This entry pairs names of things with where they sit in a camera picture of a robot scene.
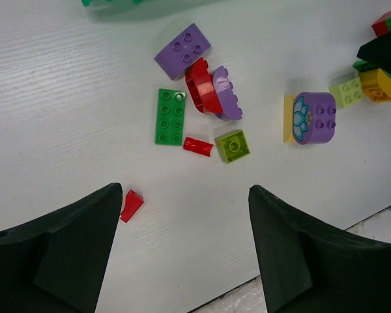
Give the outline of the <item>red arch lego brick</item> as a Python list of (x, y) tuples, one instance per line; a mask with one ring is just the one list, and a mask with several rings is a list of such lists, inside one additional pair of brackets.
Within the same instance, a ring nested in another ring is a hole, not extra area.
[(208, 71), (209, 64), (204, 58), (198, 59), (185, 74), (185, 82), (194, 102), (201, 113), (222, 113), (223, 109)]

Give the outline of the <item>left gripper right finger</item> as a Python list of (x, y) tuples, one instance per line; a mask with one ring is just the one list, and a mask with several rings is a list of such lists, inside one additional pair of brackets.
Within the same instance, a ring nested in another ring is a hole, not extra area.
[(249, 191), (269, 312), (391, 312), (391, 244), (327, 224), (259, 185)]

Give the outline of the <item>purple curved lego brick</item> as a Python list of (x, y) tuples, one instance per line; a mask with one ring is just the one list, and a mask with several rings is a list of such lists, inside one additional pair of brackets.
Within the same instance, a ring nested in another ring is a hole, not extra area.
[(192, 23), (160, 50), (154, 60), (171, 80), (176, 80), (210, 47), (206, 36)]

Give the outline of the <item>lime square lego brick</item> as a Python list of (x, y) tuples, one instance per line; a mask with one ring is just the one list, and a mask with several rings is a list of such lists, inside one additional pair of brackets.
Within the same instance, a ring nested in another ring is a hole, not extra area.
[(250, 154), (243, 130), (233, 130), (216, 137), (216, 146), (223, 162), (229, 164)]

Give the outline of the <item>green lego plate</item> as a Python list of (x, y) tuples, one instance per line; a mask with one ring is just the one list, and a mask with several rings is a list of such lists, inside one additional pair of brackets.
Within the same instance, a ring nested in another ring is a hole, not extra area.
[(186, 93), (172, 89), (158, 90), (154, 142), (158, 145), (182, 145)]

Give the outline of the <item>purple half-round lego brick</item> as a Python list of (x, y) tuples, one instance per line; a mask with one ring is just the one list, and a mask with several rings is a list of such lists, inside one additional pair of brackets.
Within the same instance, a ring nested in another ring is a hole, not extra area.
[(228, 70), (224, 66), (218, 67), (213, 74), (212, 82), (222, 113), (216, 113), (221, 120), (237, 121), (242, 119), (242, 109), (238, 105), (238, 98), (233, 92), (233, 84), (228, 79)]

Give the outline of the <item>small red curved lego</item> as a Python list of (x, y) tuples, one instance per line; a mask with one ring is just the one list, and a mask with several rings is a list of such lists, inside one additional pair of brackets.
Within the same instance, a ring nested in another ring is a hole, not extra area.
[(213, 144), (198, 140), (192, 137), (186, 137), (183, 143), (183, 149), (201, 156), (211, 157)]

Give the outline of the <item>small red slope lego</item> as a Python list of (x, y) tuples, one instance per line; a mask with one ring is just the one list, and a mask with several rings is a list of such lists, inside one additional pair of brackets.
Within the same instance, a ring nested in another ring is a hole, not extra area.
[(120, 219), (127, 223), (143, 204), (143, 197), (134, 190), (129, 190), (125, 197), (124, 209), (121, 212)]

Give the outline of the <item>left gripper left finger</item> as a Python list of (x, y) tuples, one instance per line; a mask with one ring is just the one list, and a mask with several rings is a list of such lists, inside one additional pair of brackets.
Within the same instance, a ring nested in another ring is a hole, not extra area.
[(122, 202), (111, 183), (0, 231), (0, 312), (94, 312)]

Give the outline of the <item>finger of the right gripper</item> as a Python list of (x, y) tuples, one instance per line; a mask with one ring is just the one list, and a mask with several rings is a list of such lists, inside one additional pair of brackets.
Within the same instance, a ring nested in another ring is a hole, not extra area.
[(391, 74), (391, 31), (362, 45), (357, 57)]

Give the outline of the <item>light green lego brick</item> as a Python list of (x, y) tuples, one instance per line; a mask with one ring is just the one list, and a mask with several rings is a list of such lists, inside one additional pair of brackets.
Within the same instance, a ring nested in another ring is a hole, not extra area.
[(347, 82), (329, 87), (330, 94), (336, 101), (337, 109), (347, 108), (363, 100), (364, 94), (359, 77), (353, 78)]

